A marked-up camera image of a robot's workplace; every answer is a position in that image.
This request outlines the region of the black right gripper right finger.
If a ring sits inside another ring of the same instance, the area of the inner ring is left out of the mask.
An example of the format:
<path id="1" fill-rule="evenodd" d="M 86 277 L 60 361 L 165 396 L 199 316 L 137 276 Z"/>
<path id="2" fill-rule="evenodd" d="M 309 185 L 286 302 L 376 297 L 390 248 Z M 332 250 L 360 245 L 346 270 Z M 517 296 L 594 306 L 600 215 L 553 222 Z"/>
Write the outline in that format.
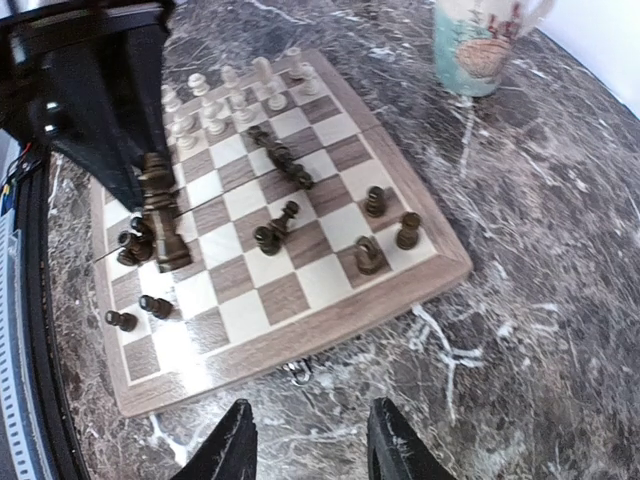
<path id="1" fill-rule="evenodd" d="M 367 422 L 370 479 L 453 480 L 393 401 L 373 400 Z"/>

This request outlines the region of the dark chess king piece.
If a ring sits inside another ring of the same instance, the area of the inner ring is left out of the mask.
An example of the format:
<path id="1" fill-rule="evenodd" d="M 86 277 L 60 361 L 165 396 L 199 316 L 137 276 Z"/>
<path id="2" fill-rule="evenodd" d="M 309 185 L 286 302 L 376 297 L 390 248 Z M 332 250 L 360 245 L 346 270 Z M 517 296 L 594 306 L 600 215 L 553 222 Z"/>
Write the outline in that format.
<path id="1" fill-rule="evenodd" d="M 159 153 L 146 153 L 138 177 L 143 199 L 143 218 L 153 231 L 155 258 L 161 273 L 179 270 L 192 263 L 190 250 L 177 231 L 177 204 L 171 164 Z"/>

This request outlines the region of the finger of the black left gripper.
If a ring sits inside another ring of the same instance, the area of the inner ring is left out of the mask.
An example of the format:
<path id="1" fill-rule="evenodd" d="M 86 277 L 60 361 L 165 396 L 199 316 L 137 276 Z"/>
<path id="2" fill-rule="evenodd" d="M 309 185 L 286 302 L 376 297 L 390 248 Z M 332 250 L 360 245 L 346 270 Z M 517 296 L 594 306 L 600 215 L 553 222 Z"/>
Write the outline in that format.
<path id="1" fill-rule="evenodd" d="M 152 23 L 45 53 L 29 108 L 37 139 L 129 211 L 143 205 L 136 173 L 145 155 L 170 160 L 160 100 L 167 37 Z"/>

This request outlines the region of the dark chess pawn corner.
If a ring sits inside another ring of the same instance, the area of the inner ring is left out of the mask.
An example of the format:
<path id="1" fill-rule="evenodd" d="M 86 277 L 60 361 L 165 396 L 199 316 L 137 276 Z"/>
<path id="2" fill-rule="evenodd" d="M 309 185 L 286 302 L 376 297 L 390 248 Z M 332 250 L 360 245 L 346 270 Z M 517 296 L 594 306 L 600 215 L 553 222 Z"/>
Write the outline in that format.
<path id="1" fill-rule="evenodd" d="M 372 186 L 367 192 L 364 204 L 366 214 L 371 218 L 379 218 L 386 212 L 385 190 L 380 186 Z"/>

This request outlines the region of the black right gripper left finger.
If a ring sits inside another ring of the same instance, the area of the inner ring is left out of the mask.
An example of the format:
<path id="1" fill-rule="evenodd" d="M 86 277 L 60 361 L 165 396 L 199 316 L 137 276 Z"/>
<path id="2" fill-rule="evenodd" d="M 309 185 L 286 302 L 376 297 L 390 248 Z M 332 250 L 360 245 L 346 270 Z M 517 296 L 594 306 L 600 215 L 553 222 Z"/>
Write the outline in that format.
<path id="1" fill-rule="evenodd" d="M 238 399 L 171 480 L 255 479 L 258 431 L 248 400 Z"/>

